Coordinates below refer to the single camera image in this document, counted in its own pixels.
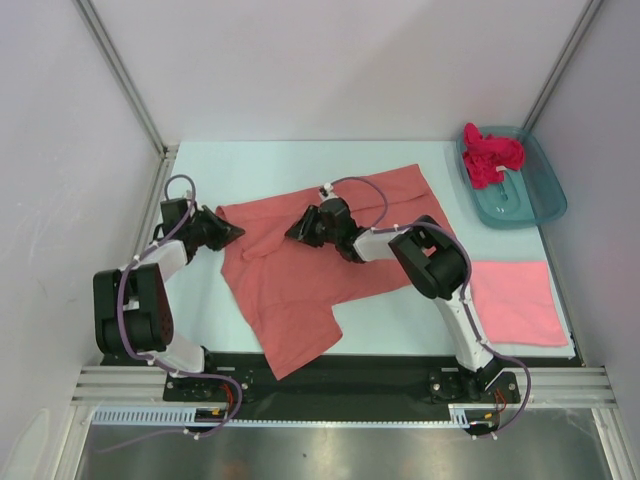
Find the salmon t shirt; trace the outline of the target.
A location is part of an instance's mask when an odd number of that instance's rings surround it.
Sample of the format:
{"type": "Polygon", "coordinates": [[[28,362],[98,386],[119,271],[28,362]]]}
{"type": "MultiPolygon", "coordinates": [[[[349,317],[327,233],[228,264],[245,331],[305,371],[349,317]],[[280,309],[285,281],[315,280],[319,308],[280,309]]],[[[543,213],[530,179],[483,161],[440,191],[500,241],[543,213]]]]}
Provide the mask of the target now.
{"type": "MultiPolygon", "coordinates": [[[[382,228],[429,215],[451,226],[416,164],[377,173],[363,182],[336,186],[355,221],[382,228]]],[[[303,245],[285,237],[310,205],[316,188],[222,206],[245,235],[225,249],[221,274],[253,330],[275,378],[281,380],[313,361],[342,337],[333,315],[337,304],[409,285],[393,260],[355,264],[335,248],[303,245]]]]}

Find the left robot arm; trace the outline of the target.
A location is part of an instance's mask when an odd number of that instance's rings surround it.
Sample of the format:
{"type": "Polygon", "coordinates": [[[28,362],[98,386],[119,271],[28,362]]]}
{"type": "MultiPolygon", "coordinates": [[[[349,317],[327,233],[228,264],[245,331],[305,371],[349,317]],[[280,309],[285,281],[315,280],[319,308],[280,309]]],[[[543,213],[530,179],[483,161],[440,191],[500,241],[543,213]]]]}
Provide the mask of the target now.
{"type": "Polygon", "coordinates": [[[206,366],[206,349],[175,329],[165,284],[205,247],[217,252],[245,230],[186,198],[160,203],[152,242],[126,266],[93,277],[94,330],[106,356],[145,362],[175,376],[197,398],[214,397],[221,376],[206,366]]]}

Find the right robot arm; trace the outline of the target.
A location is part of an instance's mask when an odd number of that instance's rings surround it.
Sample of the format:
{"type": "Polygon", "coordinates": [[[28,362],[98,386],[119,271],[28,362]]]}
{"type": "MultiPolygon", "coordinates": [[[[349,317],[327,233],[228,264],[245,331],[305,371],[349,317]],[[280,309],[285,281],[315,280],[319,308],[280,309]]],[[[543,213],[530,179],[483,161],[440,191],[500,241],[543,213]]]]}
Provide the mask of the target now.
{"type": "Polygon", "coordinates": [[[472,265],[461,244],[428,215],[407,225],[365,228],[346,201],[309,206],[285,237],[319,248],[331,244],[347,261],[395,260],[411,285],[435,302],[453,340],[462,394],[484,401],[497,389],[502,365],[481,331],[469,287],[472,265]]]}

